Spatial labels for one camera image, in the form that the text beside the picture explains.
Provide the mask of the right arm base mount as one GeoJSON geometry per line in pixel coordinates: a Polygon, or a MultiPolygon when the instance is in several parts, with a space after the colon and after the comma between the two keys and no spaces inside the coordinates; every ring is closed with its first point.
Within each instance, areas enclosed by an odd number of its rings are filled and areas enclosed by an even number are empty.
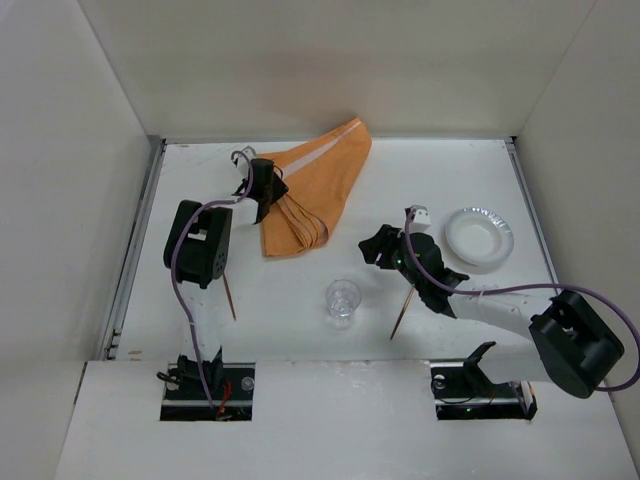
{"type": "Polygon", "coordinates": [[[440,421],[524,420],[538,412],[529,382],[494,384],[477,359],[430,363],[430,388],[440,421]]]}

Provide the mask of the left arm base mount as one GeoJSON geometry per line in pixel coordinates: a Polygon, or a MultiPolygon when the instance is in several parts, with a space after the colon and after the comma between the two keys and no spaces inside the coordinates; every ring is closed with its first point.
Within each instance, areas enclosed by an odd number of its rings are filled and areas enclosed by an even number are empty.
{"type": "Polygon", "coordinates": [[[244,422],[253,415],[256,368],[253,363],[223,363],[218,355],[195,361],[180,355],[156,378],[164,384],[160,420],[170,422],[244,422]]]}

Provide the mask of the orange cloth napkin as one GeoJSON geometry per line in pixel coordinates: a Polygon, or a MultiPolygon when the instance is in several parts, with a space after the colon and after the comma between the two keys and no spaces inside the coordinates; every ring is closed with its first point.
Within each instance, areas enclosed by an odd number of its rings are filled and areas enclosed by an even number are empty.
{"type": "Polygon", "coordinates": [[[266,257],[300,255],[327,244],[371,146],[365,123],[356,117],[304,144],[264,155],[282,170],[288,187],[261,223],[266,257]]]}

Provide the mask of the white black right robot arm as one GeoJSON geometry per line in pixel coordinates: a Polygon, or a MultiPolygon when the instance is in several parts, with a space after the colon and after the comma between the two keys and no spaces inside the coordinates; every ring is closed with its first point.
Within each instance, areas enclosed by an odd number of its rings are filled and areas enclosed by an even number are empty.
{"type": "Polygon", "coordinates": [[[590,397],[624,355],[622,342],[584,297],[610,307],[622,320],[627,317],[595,292],[557,286],[555,297],[523,293],[552,289],[552,284],[482,290],[469,276],[444,266],[430,235],[409,234],[387,224],[358,247],[367,264],[398,271],[432,312],[483,322],[532,342],[537,353],[525,364],[540,364],[546,379],[574,397],[590,397]]]}

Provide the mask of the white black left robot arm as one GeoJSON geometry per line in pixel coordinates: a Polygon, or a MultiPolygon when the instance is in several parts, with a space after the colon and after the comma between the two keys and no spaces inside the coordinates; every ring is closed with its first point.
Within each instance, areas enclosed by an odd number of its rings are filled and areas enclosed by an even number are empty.
{"type": "Polygon", "coordinates": [[[200,382],[213,392],[222,382],[222,342],[207,291],[224,278],[232,230],[258,225],[287,192],[272,160],[234,151],[231,161],[242,176],[227,199],[179,203],[164,247],[163,262],[183,309],[191,349],[178,360],[179,382],[200,382]]]}

